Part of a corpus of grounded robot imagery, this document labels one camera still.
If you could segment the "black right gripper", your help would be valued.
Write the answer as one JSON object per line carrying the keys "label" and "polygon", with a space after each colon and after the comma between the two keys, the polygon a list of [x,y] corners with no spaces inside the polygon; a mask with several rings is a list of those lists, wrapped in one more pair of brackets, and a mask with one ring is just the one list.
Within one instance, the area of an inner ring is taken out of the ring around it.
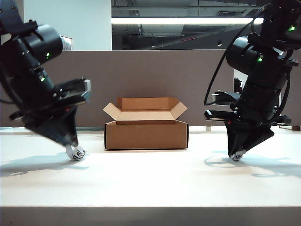
{"label": "black right gripper", "polygon": [[230,111],[207,109],[204,116],[210,121],[222,121],[227,129],[228,156],[242,149],[249,151],[274,136],[271,126],[290,125],[291,118],[278,113],[272,107],[269,111],[257,111],[238,103],[230,103]]}

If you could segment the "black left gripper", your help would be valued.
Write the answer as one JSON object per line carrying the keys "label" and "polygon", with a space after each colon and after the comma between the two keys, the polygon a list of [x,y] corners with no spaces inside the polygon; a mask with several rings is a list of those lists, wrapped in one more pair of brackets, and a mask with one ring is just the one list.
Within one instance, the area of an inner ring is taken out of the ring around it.
{"label": "black left gripper", "polygon": [[63,146],[79,145],[76,132],[76,112],[87,102],[87,93],[47,93],[25,102],[9,95],[18,110],[9,118],[21,120],[25,127]]}

